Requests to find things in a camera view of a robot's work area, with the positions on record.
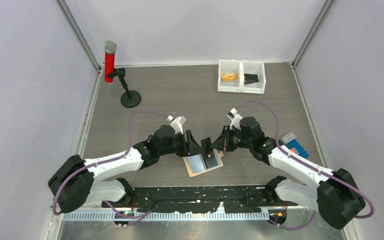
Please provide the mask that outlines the black VIP credit card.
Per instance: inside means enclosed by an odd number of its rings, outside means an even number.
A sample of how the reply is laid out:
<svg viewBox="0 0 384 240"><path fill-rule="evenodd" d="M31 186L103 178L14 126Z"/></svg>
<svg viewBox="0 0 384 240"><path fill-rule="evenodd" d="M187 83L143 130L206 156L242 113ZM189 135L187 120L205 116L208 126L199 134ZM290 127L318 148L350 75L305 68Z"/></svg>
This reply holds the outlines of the black VIP credit card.
<svg viewBox="0 0 384 240"><path fill-rule="evenodd" d="M244 84L249 85L249 84L254 84L259 82L259 76L257 74L250 74L250 73L245 73L244 74Z"/></svg>

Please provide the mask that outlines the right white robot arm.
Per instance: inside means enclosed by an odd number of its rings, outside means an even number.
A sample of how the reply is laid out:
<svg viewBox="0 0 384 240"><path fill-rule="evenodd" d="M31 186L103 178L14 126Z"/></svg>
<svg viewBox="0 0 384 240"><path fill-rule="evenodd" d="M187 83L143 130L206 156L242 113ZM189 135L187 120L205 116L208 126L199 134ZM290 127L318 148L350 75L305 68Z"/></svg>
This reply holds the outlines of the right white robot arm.
<svg viewBox="0 0 384 240"><path fill-rule="evenodd" d="M300 183L277 176L266 184L265 198L271 205L292 202L316 211L331 227L341 230L366 207L358 186L347 170L317 165L265 136L254 117L225 126L211 148L233 152L248 149L258 161L289 173Z"/></svg>

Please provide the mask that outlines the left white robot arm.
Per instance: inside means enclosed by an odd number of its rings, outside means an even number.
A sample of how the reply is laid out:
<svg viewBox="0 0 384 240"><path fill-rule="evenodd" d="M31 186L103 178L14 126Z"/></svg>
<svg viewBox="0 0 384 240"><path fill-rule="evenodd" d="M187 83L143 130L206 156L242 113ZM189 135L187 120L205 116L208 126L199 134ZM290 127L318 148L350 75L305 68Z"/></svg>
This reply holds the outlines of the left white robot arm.
<svg viewBox="0 0 384 240"><path fill-rule="evenodd" d="M85 203L103 201L128 207L133 202L133 193L127 190L123 181L108 181L108 178L150 167L161 156L175 154L183 158L203 152L190 130L180 133L169 125L162 125L146 140L123 152L92 159L72 155L47 183L54 195L52 211L55 215L67 214Z"/></svg>

